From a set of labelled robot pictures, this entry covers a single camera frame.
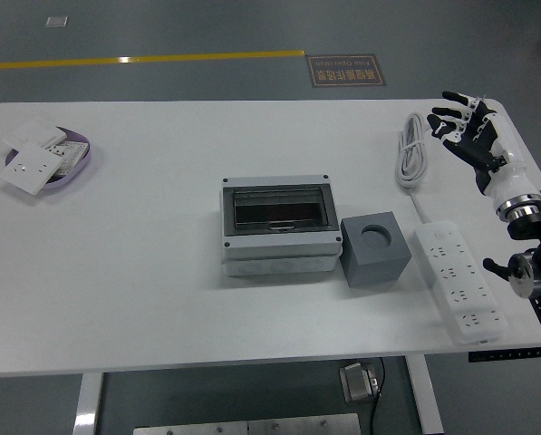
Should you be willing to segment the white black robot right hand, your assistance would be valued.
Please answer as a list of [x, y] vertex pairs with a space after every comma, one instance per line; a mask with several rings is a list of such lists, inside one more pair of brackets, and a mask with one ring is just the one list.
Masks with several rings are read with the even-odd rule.
[[475, 171], [479, 192], [493, 200], [501, 219], [512, 203], [541, 208], [541, 194], [527, 176], [527, 163], [511, 123], [479, 97], [442, 93], [454, 107], [435, 107], [427, 120], [431, 135]]

